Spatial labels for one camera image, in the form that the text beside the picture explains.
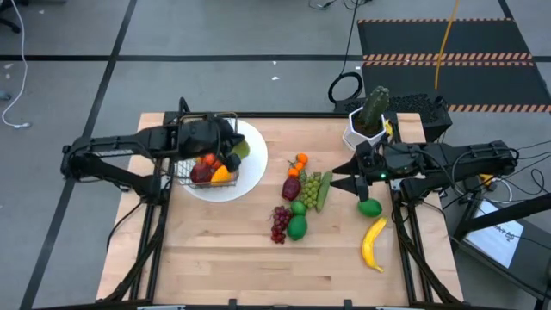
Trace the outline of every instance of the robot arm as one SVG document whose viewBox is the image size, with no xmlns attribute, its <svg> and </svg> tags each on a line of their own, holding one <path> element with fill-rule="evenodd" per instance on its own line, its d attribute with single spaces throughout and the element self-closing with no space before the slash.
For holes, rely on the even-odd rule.
<svg viewBox="0 0 551 310">
<path fill-rule="evenodd" d="M 446 188 L 468 177 L 511 174 L 517 165 L 517 157 L 501 140 L 470 146 L 381 142 L 382 154 L 377 152 L 378 146 L 361 143 L 351 161 L 333 170 L 350 177 L 331 185 L 359 195 L 364 201 L 368 199 L 367 185 L 399 179 L 403 202 L 415 202 L 433 189 Z"/>
<path fill-rule="evenodd" d="M 81 137 L 71 146 L 63 147 L 61 173 L 78 181 L 97 177 L 119 187 L 133 188 L 142 197 L 157 197 L 158 178 L 138 176 L 107 164 L 102 158 L 139 154 L 151 160 L 178 161 L 213 153 L 232 172 L 241 160 L 231 150 L 243 140 L 244 135 L 235 133 L 228 120 L 213 115 L 183 124 L 151 127 L 127 136 Z"/>
</svg>

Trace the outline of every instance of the gray carpet floor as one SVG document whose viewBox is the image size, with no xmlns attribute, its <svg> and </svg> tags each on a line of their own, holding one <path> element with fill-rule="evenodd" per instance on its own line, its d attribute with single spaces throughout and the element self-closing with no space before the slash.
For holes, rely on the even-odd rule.
<svg viewBox="0 0 551 310">
<path fill-rule="evenodd" d="M 551 54 L 551 2 L 507 0 L 534 55 Z M 453 0 L 374 0 L 357 18 L 448 18 Z M 69 0 L 21 7 L 26 53 L 34 55 L 110 55 L 128 0 Z M 3 14 L 12 21 L 12 10 Z M 122 55 L 344 54 L 352 12 L 340 1 L 327 11 L 307 0 L 139 0 L 121 47 Z M 458 17 L 504 17 L 498 0 L 463 0 Z M 18 54 L 20 35 L 0 26 L 0 54 Z M 356 28 L 351 54 L 361 54 Z M 10 110 L 28 130 L 0 126 L 0 301 L 19 307 L 57 207 L 64 181 L 61 148 L 79 136 L 106 61 L 31 61 L 25 92 Z M 359 63 L 349 62 L 354 71 Z M 551 64 L 539 63 L 547 83 Z M 132 133 L 139 115 L 175 109 L 185 96 L 195 110 L 331 111 L 327 87 L 340 61 L 117 62 L 93 135 Z M 0 89 L 16 93 L 22 63 L 0 62 Z M 355 85 L 343 83 L 336 96 Z M 6 103 L 0 102 L 0 109 Z M 452 145 L 502 139 L 510 146 L 546 140 L 549 114 L 451 113 Z M 533 154 L 549 151 L 549 145 Z M 538 166 L 551 175 L 551 165 Z M 513 179 L 535 190 L 529 173 Z M 523 199 L 522 193 L 514 193 Z M 104 183 L 78 184 L 73 190 L 59 237 L 34 307 L 92 302 L 105 259 L 105 240 L 120 198 Z M 455 228 L 461 206 L 447 210 Z M 551 212 L 529 221 L 549 232 Z M 532 308 L 535 299 L 484 265 L 458 251 L 455 262 L 467 301 L 492 307 Z"/>
</svg>

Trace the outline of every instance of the white pot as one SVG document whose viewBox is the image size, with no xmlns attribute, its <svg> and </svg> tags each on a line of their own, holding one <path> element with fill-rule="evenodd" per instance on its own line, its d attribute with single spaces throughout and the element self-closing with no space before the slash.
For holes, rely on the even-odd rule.
<svg viewBox="0 0 551 310">
<path fill-rule="evenodd" d="M 346 127 L 346 130 L 344 130 L 343 134 L 343 141 L 346 146 L 349 147 L 352 151 L 356 150 L 356 146 L 362 143 L 363 141 L 369 141 L 369 144 L 374 146 L 375 143 L 379 142 L 381 140 L 382 135 L 386 132 L 385 129 L 385 117 L 381 115 L 381 124 L 382 130 L 374 135 L 373 137 L 366 137 L 361 133 L 358 133 L 356 130 L 354 130 L 354 124 L 352 121 L 352 116 L 354 116 L 357 113 L 360 113 L 360 111 L 363 109 L 363 107 L 360 107 L 356 111 L 348 114 L 348 126 Z"/>
</svg>

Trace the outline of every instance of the yellow banana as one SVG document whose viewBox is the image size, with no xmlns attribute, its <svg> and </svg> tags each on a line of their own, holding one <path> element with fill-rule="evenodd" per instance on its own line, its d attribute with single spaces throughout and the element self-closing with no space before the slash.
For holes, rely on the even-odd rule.
<svg viewBox="0 0 551 310">
<path fill-rule="evenodd" d="M 381 230 L 385 227 L 385 225 L 388 222 L 388 218 L 386 216 L 381 216 L 369 229 L 368 232 L 365 234 L 365 237 L 363 238 L 362 242 L 362 257 L 365 263 L 375 269 L 378 270 L 380 273 L 383 272 L 383 269 L 377 265 L 377 262 L 375 261 L 375 253 L 374 253 L 374 243 L 375 239 L 381 232 Z"/>
</svg>

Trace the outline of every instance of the wooden tabletop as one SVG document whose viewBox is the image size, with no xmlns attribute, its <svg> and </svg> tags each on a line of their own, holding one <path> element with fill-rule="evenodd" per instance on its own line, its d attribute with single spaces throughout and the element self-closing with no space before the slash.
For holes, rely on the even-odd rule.
<svg viewBox="0 0 551 310">
<path fill-rule="evenodd" d="M 163 114 L 143 114 L 139 129 L 162 123 Z M 154 302 L 160 304 L 341 306 L 407 305 L 398 239 L 394 223 L 375 242 L 375 257 L 385 270 L 379 273 L 362 260 L 360 245 L 375 221 L 360 215 L 357 197 L 331 188 L 321 214 L 309 212 L 306 237 L 285 245 L 270 236 L 273 207 L 285 204 L 282 184 L 288 160 L 297 152 L 310 158 L 306 170 L 328 171 L 350 160 L 352 152 L 341 137 L 345 119 L 244 119 L 262 134 L 268 147 L 268 166 L 260 183 L 248 194 L 230 202 L 201 201 L 180 186 L 173 186 L 159 265 Z M 399 115 L 402 140 L 423 142 L 418 115 Z M 152 173 L 151 161 L 133 156 L 129 170 Z M 344 177 L 336 175 L 334 179 Z M 388 186 L 376 183 L 371 197 L 390 217 Z M 440 206 L 435 194 L 427 202 Z M 138 202 L 133 193 L 122 194 L 116 220 Z M 124 224 L 111 240 L 97 297 L 105 297 L 132 266 L 138 250 L 145 208 Z M 417 207 L 426 261 L 438 278 L 462 299 L 455 262 L 441 213 Z M 417 298 L 422 300 L 418 269 L 412 261 Z M 141 295 L 149 266 L 144 268 Z"/>
</svg>

